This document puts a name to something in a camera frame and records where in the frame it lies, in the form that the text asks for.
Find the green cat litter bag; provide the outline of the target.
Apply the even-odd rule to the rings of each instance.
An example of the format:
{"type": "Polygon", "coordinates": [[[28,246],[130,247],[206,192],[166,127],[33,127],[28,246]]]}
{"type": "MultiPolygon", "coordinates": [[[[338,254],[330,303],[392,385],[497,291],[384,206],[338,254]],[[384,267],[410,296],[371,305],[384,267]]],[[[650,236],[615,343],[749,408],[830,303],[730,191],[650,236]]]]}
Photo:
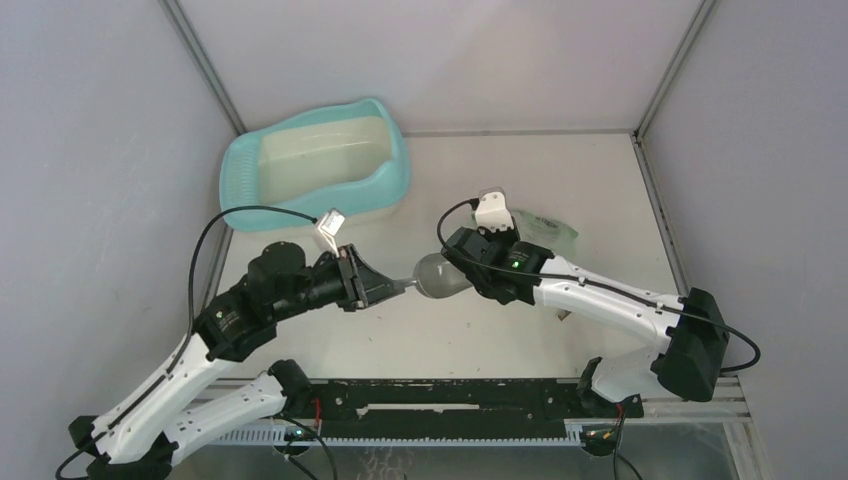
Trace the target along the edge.
{"type": "Polygon", "coordinates": [[[551,250],[569,261],[576,258],[578,232],[565,222],[539,216],[526,210],[511,211],[514,229],[487,233],[490,240],[525,241],[551,250]]]}

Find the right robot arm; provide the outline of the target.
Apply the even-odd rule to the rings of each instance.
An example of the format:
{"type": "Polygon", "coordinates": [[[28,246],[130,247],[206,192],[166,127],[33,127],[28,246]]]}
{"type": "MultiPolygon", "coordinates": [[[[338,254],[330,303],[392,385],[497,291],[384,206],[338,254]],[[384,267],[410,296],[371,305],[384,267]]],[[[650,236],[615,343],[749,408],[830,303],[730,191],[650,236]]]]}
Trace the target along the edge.
{"type": "Polygon", "coordinates": [[[482,234],[465,227],[443,244],[443,255],[483,297],[502,305],[566,310],[639,341],[639,349],[591,360],[578,402],[592,416],[617,402],[662,388],[684,400],[708,402],[721,374],[730,333],[715,297],[652,293],[584,270],[512,232],[482,234]]]}

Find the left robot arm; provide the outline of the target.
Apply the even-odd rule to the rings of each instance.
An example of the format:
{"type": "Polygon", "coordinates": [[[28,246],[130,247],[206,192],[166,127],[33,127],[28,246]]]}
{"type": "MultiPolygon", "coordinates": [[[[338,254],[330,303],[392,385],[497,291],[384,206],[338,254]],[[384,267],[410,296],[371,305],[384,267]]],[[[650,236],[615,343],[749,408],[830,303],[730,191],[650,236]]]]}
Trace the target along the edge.
{"type": "Polygon", "coordinates": [[[295,243],[277,242],[251,260],[237,284],[193,320],[168,359],[129,397],[69,426],[78,453],[93,460],[89,479],[164,479],[193,452],[254,420],[298,417],[312,385],[293,360],[278,360],[236,392],[199,407],[210,384],[273,340],[277,325],[335,305],[355,312],[403,294],[404,284],[372,269],[353,245],[324,252],[312,266],[295,243]]]}

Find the teal plastic litter box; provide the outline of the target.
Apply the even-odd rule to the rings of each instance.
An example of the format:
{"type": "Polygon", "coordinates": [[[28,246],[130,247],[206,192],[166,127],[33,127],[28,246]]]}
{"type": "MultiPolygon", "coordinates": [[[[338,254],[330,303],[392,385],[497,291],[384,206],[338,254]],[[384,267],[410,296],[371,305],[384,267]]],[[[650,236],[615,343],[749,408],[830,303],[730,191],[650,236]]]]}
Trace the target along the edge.
{"type": "Polygon", "coordinates": [[[394,208],[411,182],[408,149],[375,98],[304,111],[237,137],[219,175],[225,221],[247,233],[307,226],[394,208]]]}

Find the black mounting base bar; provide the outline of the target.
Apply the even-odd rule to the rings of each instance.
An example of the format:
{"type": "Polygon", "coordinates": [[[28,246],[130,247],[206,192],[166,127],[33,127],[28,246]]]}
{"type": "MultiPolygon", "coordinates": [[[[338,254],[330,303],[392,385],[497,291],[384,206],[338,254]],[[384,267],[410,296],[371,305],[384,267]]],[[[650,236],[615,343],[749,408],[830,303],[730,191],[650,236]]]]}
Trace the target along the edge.
{"type": "Polygon", "coordinates": [[[641,419],[640,397],[615,404],[573,379],[316,380],[294,419],[319,433],[560,433],[564,424],[641,419]]]}

